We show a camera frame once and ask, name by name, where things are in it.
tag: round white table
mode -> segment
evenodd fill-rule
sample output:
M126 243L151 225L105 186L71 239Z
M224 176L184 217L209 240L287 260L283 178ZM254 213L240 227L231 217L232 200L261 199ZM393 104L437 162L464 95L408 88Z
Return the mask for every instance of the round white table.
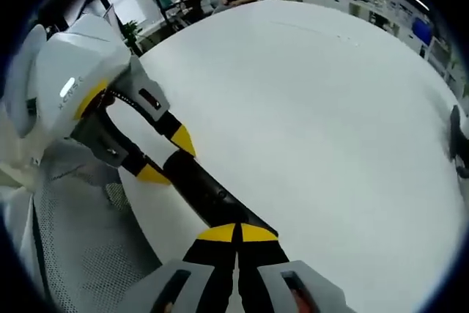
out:
M446 155L456 99L404 43L313 4L261 1L204 19L142 56L199 162L341 287L351 308L414 312L448 270L466 217ZM132 108L111 118L156 161ZM120 171L163 262L206 226L170 187Z

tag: yellow accent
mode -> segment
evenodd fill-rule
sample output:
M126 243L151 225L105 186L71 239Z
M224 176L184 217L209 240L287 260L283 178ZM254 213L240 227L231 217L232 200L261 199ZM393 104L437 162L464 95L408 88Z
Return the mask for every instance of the yellow accent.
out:
M86 97L81 101L80 105L78 106L78 109L76 109L76 113L73 119L79 120L81 118L81 115L85 111L86 107L91 103L93 98L96 97L99 92L106 89L107 86L108 86L107 80L102 80L99 84L97 84L97 86L93 87L88 92Z
M171 185L171 181L154 170L149 164L144 166L144 168L139 172L137 179L146 183L161 183L163 185Z
M227 224L227 225L222 225L220 227L213 227L201 233L197 237L197 240L232 242L234 230L235 230L234 224Z
M278 238L269 230L254 225L241 224L243 242L277 241Z
M171 137L171 140L178 146L183 148L186 152L189 152L194 157L196 156L196 150L193 148L191 136L189 135L188 129L184 125L181 125L176 133Z

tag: white table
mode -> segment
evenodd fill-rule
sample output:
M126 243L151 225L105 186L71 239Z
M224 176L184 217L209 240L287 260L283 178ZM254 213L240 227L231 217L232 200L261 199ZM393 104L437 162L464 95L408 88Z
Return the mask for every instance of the white table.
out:
M397 38L337 10L261 1L142 56L200 163L340 286L357 312L414 312L465 225L437 73ZM168 144L131 108L118 126L152 158ZM148 241L181 257L206 226L172 187L120 172Z

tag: gray mesh surface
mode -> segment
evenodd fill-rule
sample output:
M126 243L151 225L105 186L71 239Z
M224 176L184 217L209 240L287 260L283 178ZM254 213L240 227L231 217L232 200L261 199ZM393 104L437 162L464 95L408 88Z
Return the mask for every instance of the gray mesh surface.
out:
M160 266L116 169L74 141L45 151L34 206L47 286L64 312L115 312L126 290Z

